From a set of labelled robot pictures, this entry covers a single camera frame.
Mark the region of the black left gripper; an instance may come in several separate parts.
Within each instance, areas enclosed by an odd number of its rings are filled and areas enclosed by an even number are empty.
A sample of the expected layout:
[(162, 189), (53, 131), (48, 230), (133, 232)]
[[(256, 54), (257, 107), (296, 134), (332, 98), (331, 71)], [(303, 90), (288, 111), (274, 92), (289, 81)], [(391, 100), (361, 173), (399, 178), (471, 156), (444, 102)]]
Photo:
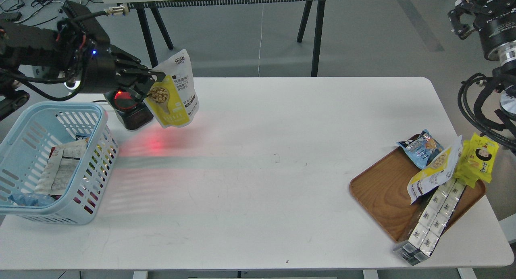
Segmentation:
[[(108, 93), (124, 90), (129, 100), (141, 103), (154, 85), (162, 82), (165, 73), (142, 69), (140, 60), (111, 44), (98, 17), (124, 16), (129, 12), (121, 5), (91, 11), (79, 3), (63, 4), (66, 17), (59, 20), (56, 44), (62, 50), (63, 69), (57, 69), (56, 79), (69, 88), (83, 93)], [(154, 82), (142, 82), (142, 79)]]

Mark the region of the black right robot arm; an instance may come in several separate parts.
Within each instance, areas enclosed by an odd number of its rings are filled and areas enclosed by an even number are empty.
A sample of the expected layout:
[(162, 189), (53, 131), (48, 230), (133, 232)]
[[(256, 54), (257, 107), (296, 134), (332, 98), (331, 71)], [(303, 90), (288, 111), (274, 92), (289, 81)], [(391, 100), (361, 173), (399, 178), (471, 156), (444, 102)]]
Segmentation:
[[(476, 73), (461, 83), (459, 110), (482, 135), (515, 152), (516, 0), (457, 0), (447, 16), (456, 36), (465, 40), (477, 32), (483, 57), (499, 62), (492, 76)], [(501, 96), (499, 122), (483, 113), (493, 93)]]

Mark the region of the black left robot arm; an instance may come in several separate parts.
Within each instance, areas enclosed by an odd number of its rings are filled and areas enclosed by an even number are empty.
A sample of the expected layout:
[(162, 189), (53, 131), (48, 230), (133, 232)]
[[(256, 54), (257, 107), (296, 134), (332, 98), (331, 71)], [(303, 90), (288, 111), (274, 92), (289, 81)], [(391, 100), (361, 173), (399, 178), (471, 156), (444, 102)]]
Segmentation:
[(92, 12), (66, 1), (66, 18), (57, 29), (41, 29), (1, 20), (1, 119), (24, 106), (30, 95), (23, 84), (51, 101), (66, 101), (79, 93), (127, 93), (141, 103), (165, 73), (111, 44), (97, 21), (100, 16), (125, 15), (124, 6)]

